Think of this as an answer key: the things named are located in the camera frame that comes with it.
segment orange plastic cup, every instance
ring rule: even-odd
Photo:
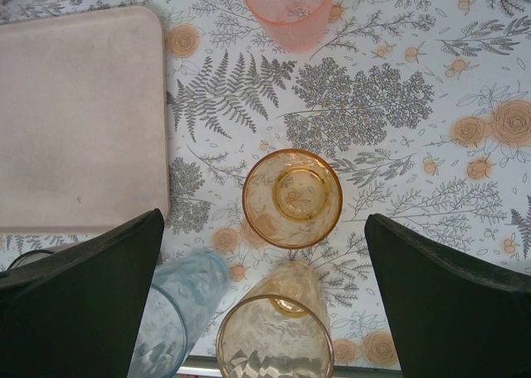
[[[332,0],[245,0],[264,31],[288,51],[306,51],[323,36]]]

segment amber glass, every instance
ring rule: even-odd
[[[265,32],[288,51],[305,51],[323,36],[332,0],[245,0]]]
[[[217,335],[225,378],[329,378],[334,349],[319,276],[289,262],[262,279],[227,314]]]
[[[317,244],[338,223],[339,179],[321,157],[294,148],[262,158],[243,186],[243,211],[265,241],[286,249]]]

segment metal table edge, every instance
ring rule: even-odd
[[[222,376],[216,358],[206,356],[189,356],[177,373],[189,376]],[[362,367],[336,366],[334,368],[334,378],[387,378],[391,376],[402,377],[402,372]]]

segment drinking glass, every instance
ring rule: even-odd
[[[319,276],[306,264],[284,264],[223,320],[216,344],[222,376],[329,378],[329,324]]]
[[[265,241],[290,250],[319,243],[338,223],[343,193],[321,157],[288,148],[268,154],[249,172],[243,211]]]
[[[305,51],[323,36],[332,0],[245,0],[273,41],[288,51]]]
[[[210,322],[228,284],[227,265],[213,253],[158,266],[128,378],[173,376]]]

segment floral tablecloth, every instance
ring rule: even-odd
[[[531,274],[531,0],[334,0],[303,54],[275,45],[243,0],[10,0],[0,22],[134,4],[167,32],[163,259],[213,247],[231,266],[194,355],[214,356],[226,311],[297,259],[322,276],[337,363],[399,368],[363,238],[374,212]],[[242,213],[250,167],[282,148],[321,155],[342,182],[340,222],[310,249],[267,246]],[[0,268],[72,240],[5,235]]]

